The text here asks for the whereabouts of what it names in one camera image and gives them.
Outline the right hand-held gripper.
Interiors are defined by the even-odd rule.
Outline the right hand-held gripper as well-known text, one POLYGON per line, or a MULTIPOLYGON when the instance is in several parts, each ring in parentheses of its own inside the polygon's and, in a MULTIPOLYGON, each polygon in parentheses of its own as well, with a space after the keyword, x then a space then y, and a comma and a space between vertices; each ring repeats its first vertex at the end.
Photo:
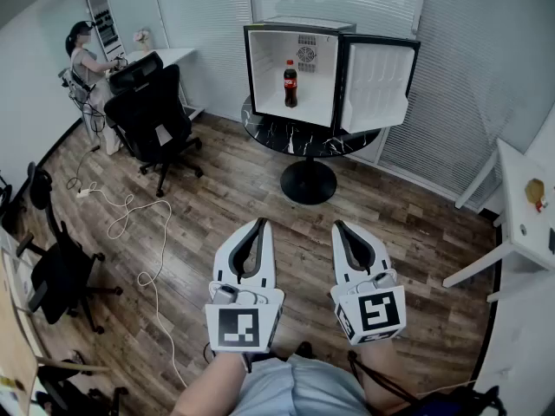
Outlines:
POLYGON ((333 224, 331 234, 339 285, 330 294, 349 343, 359 346, 399 335, 406 328, 405 290, 397 283, 396 271, 389 270, 385 244, 360 225, 343 220, 333 224))

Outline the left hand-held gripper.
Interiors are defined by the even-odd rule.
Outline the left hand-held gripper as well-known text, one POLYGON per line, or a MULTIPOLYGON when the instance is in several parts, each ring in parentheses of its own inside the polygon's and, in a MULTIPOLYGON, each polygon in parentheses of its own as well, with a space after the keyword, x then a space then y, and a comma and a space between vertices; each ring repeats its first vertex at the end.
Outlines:
POLYGON ((212 301, 205 306, 212 351, 269 352, 282 314, 284 292, 272 289, 276 271, 273 233, 267 218, 243 225, 224 241, 216 251, 213 276, 215 281, 209 284, 212 301))

